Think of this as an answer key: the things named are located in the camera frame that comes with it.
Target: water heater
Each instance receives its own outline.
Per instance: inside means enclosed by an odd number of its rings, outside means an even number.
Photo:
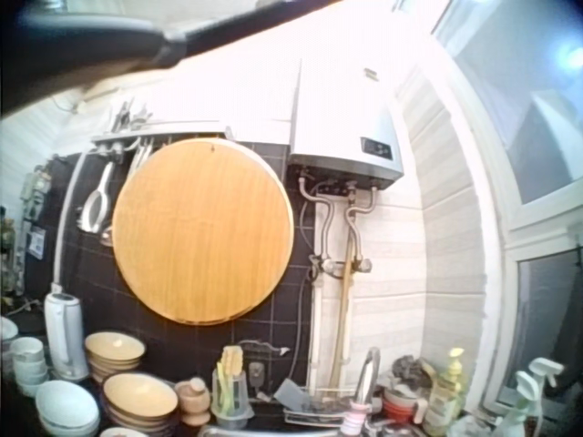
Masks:
[[[340,195],[350,181],[361,189],[385,189],[403,176],[386,91],[372,69],[302,61],[288,165],[292,175],[333,179],[323,192]]]

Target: stack of bowls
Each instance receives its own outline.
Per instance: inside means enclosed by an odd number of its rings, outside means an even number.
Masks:
[[[10,345],[16,384],[25,395],[34,398],[40,385],[48,381],[45,346],[34,337],[22,337]]]
[[[150,437],[173,435],[179,422],[179,398],[164,381],[126,372],[107,377],[102,388],[102,403],[113,423]]]
[[[85,339],[91,376],[101,383],[107,376],[137,368],[146,352],[140,340],[120,332],[96,332]]]
[[[99,408],[91,394],[67,381],[45,382],[36,394],[36,410],[49,435],[90,437],[99,429]]]
[[[12,376],[14,366],[12,365],[12,352],[10,345],[18,336],[18,327],[16,324],[7,319],[2,318],[2,373],[6,376]]]

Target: black tile wall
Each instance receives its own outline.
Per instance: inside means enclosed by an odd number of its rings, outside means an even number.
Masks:
[[[265,143],[244,143],[257,152],[270,165],[281,180],[284,178],[285,160],[288,147]],[[69,157],[67,166],[55,167],[55,180],[51,190],[50,208],[40,221],[45,229],[54,229],[58,224],[66,185],[77,157]],[[115,205],[118,192],[123,186],[128,171],[128,161],[116,167],[109,187],[111,201]],[[292,377],[299,384],[306,382],[312,320],[312,288],[306,284],[302,288],[306,270],[310,266],[310,248],[296,228],[291,260],[280,284],[275,291],[257,308],[239,319],[215,326],[187,326],[166,320],[142,304],[123,280],[112,248],[99,244],[98,237],[88,235],[77,228],[77,208],[85,202],[88,194],[95,189],[105,162],[101,158],[88,157],[81,179],[73,196],[66,230],[66,244],[63,254],[63,283],[66,292],[78,296],[83,305],[86,335],[98,330],[121,330],[141,338],[148,345],[143,361],[143,370],[162,378],[179,381],[195,374],[210,383],[212,370],[220,358],[222,347],[239,340],[267,341],[275,347],[287,347],[291,352],[283,357],[250,353],[250,360],[263,361],[267,378],[263,389],[273,393],[291,371],[293,353],[296,348],[298,329],[298,305],[301,305],[302,332],[297,346],[298,360]],[[300,193],[294,188],[286,188],[291,201],[294,222],[299,222],[303,205]],[[308,239],[313,242],[313,205],[306,209],[304,224]],[[54,237],[47,242],[54,252]],[[34,281],[34,290],[43,295],[49,290],[52,256],[42,262],[27,260],[27,277],[41,272]]]

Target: plastic bottle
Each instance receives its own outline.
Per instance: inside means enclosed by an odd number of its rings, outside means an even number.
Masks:
[[[520,395],[516,406],[508,412],[492,433],[492,437],[525,437],[525,420],[537,403],[540,390],[537,382],[525,371],[517,372],[517,391]]]
[[[424,431],[431,437],[445,435],[462,408],[465,380],[462,375],[462,363],[459,360],[462,353],[464,350],[460,348],[449,351],[451,359],[449,366],[434,382],[429,397],[429,408],[423,422]]]
[[[536,358],[528,364],[528,369],[532,372],[532,378],[538,385],[538,399],[532,404],[532,409],[529,413],[530,418],[533,418],[537,423],[533,437],[538,437],[543,424],[543,396],[545,383],[548,380],[551,387],[557,387],[557,380],[555,377],[562,373],[565,366],[546,358]]]

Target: dish rack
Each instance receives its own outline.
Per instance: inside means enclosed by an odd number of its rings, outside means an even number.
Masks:
[[[338,428],[343,424],[344,414],[350,408],[349,398],[353,395],[354,390],[317,389],[310,396],[308,411],[284,409],[284,420],[294,425]]]

